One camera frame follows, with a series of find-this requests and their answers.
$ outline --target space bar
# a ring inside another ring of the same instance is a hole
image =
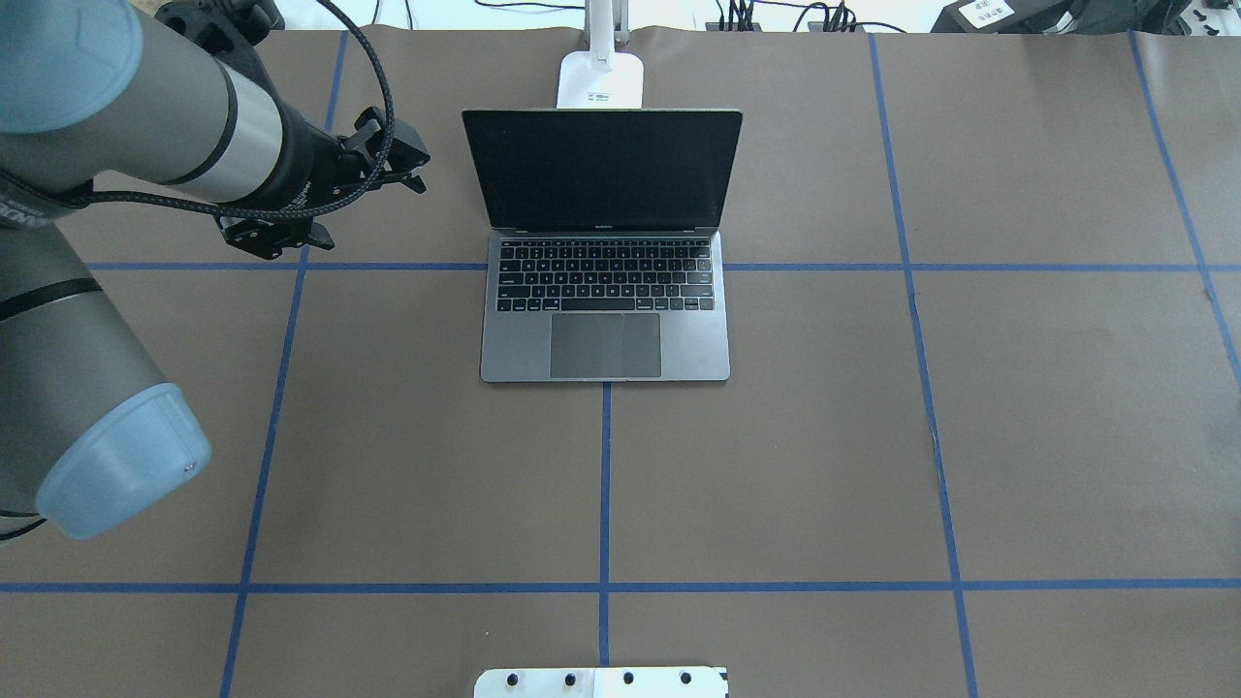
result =
[[[632,310],[633,298],[561,298],[561,310]]]

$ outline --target white sticker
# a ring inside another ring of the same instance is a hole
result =
[[[1013,7],[1009,7],[1004,0],[977,0],[957,9],[961,11],[961,16],[974,25],[974,29],[983,29],[1014,14]]]

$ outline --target trackpad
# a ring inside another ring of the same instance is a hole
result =
[[[552,378],[659,378],[655,313],[551,317]]]

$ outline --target white panel with holes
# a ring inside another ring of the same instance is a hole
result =
[[[488,669],[474,698],[728,698],[720,667]]]

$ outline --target laptop keyboard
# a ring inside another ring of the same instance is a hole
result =
[[[504,240],[496,310],[714,310],[711,246],[690,240]]]

